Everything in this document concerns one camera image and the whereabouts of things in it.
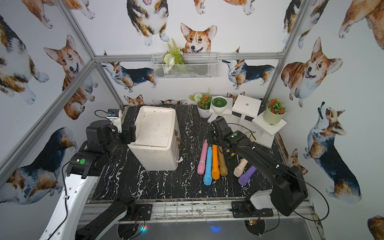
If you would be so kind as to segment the white three-drawer cabinet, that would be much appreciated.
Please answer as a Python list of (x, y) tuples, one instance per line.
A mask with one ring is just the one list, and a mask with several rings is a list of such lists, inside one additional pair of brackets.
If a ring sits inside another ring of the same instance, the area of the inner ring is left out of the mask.
[(176, 110), (142, 106), (135, 126), (136, 141), (128, 147), (145, 170), (176, 170), (182, 143)]

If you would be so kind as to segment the tan toy microphone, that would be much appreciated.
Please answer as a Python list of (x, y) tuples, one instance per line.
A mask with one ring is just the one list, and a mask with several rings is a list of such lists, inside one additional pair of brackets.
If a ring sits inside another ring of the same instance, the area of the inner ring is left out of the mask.
[(219, 149), (219, 170), (220, 170), (220, 174), (222, 177), (226, 177), (228, 175), (228, 168), (227, 168), (227, 165), (226, 165), (226, 162), (225, 162), (225, 157), (224, 157), (224, 153), (223, 153), (223, 148), (222, 147), (218, 147)]

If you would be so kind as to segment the cream toy microphone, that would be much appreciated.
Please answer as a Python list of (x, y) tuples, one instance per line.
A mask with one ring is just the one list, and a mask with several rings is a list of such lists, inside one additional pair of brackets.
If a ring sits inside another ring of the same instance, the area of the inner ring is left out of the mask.
[(233, 174), (235, 177), (239, 178), (243, 174), (247, 163), (248, 163), (248, 161), (246, 159), (241, 160), (241, 162), (234, 169)]

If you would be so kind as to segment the pink toy microphone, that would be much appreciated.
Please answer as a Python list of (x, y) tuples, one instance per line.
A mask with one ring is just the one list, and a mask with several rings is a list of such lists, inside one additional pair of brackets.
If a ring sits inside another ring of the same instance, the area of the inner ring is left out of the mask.
[(208, 147), (208, 140), (205, 140), (203, 143), (201, 157), (197, 168), (197, 173), (199, 175), (203, 175), (205, 173)]

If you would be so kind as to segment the purple toy microphone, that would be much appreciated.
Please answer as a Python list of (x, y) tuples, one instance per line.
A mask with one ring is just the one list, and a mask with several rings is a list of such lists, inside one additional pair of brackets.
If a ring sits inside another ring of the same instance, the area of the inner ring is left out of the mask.
[(247, 184), (250, 180), (250, 178), (252, 177), (252, 175), (257, 171), (257, 168), (255, 166), (251, 166), (245, 173), (243, 173), (239, 179), (238, 179), (238, 183), (241, 185), (241, 186), (244, 186), (245, 184)]

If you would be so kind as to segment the blue toy microphone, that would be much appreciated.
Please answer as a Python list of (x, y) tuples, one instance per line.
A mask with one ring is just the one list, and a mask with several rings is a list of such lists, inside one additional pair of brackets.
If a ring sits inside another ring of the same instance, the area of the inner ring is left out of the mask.
[(207, 158), (206, 158), (206, 168), (204, 175), (204, 185), (210, 186), (212, 184), (212, 161), (213, 161), (213, 149), (208, 147)]

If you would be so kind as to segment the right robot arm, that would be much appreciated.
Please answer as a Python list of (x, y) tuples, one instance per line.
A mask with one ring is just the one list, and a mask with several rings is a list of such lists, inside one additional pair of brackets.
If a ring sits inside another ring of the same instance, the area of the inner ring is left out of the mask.
[(213, 143), (246, 159), (256, 167), (272, 185), (270, 193), (274, 207), (284, 216), (289, 216), (308, 197), (308, 190), (302, 171), (288, 167), (273, 159), (252, 142), (246, 134), (228, 126), (223, 117), (211, 122)]

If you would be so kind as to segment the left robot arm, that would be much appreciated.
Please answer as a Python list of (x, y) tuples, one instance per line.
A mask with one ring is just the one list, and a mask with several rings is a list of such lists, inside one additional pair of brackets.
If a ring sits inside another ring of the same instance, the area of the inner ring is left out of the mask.
[(64, 192), (42, 240), (99, 240), (118, 220), (136, 213), (135, 199), (121, 196), (89, 224), (78, 228), (93, 186), (118, 148), (136, 141), (136, 127), (123, 128), (121, 124), (99, 120), (86, 128), (86, 134), (80, 150), (62, 167)]

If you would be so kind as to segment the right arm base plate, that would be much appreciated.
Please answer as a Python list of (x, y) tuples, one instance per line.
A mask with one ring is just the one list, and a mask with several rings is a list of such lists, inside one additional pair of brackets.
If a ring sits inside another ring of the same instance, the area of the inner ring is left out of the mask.
[(229, 211), (232, 212), (234, 218), (265, 218), (274, 216), (272, 209), (258, 210), (246, 201), (232, 202)]

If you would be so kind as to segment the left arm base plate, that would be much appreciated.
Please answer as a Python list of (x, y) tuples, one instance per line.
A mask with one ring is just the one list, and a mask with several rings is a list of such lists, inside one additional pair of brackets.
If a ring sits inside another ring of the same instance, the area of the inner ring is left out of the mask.
[(131, 204), (123, 217), (118, 222), (149, 221), (152, 216), (153, 204)]

